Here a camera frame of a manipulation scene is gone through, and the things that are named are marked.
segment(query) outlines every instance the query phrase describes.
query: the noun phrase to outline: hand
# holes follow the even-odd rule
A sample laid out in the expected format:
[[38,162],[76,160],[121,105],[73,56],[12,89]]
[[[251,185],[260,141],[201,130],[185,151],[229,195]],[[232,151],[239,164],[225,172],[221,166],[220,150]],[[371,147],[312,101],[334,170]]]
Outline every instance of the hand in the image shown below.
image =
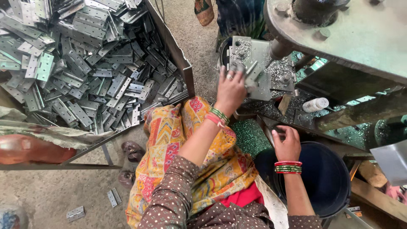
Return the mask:
[[242,104],[246,97],[247,90],[245,88],[245,79],[243,72],[229,71],[228,75],[232,79],[227,79],[226,67],[222,66],[219,75],[218,95],[214,108],[223,112],[227,117],[230,117],[236,109]]
[[[298,161],[301,144],[297,130],[289,126],[277,126],[277,128],[285,131],[285,134],[279,134],[275,130],[271,132],[278,161]],[[280,140],[280,135],[285,135],[283,142]]]

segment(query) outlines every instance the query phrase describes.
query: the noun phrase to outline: sleeve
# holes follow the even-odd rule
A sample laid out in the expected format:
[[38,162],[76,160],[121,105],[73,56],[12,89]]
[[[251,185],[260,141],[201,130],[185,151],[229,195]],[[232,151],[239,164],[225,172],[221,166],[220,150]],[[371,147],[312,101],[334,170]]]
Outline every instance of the sleeve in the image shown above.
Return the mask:
[[322,229],[319,216],[288,216],[289,229]]
[[196,164],[175,156],[162,181],[155,187],[139,228],[186,228],[192,209],[191,188],[198,171]]

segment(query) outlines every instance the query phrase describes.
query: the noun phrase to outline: pile of metal hinges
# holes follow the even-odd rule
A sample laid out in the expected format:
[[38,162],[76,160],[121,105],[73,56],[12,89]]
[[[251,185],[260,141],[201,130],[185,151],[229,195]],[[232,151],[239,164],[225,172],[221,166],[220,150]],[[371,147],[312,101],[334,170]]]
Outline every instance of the pile of metal hinges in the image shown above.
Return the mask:
[[25,103],[28,122],[122,131],[149,108],[188,96],[142,0],[9,4],[1,10],[0,69],[12,77],[0,85]]

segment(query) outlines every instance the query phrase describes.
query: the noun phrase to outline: woman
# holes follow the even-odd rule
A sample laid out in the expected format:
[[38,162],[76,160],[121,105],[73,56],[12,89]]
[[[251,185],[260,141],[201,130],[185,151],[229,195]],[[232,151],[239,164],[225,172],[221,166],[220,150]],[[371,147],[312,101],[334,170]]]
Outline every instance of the woman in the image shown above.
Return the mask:
[[[258,174],[250,157],[233,146],[236,137],[225,127],[227,117],[246,96],[243,73],[229,71],[227,76],[225,73],[223,66],[214,109],[194,98],[185,103],[182,123],[179,105],[178,109],[167,106],[147,114],[144,126],[149,134],[147,153],[136,170],[136,183],[126,211],[132,228],[274,228],[261,201],[253,199],[244,206],[230,203],[228,207],[222,202],[235,192],[251,189]],[[301,146],[297,131],[287,126],[278,128],[286,136],[282,142],[278,133],[272,132],[278,160],[298,161]],[[161,137],[163,132],[171,133],[171,138]],[[172,149],[182,147],[168,156],[165,152],[170,144],[174,144]],[[171,158],[169,162],[157,162],[163,154],[164,158]],[[321,228],[300,174],[286,173],[284,180],[290,228]],[[154,188],[149,193],[146,189],[151,186]]]

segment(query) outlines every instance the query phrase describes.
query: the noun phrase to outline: brown sandal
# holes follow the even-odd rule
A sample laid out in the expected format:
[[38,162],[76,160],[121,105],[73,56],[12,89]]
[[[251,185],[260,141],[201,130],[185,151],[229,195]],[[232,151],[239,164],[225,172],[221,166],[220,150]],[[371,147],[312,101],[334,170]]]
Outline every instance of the brown sandal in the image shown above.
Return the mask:
[[134,172],[130,172],[130,171],[122,171],[119,173],[119,176],[117,177],[119,180],[119,183],[127,188],[127,189],[131,189],[134,185],[134,180],[136,178],[136,176],[134,175]]
[[123,153],[127,155],[130,162],[140,162],[146,153],[136,142],[125,141],[122,143]]

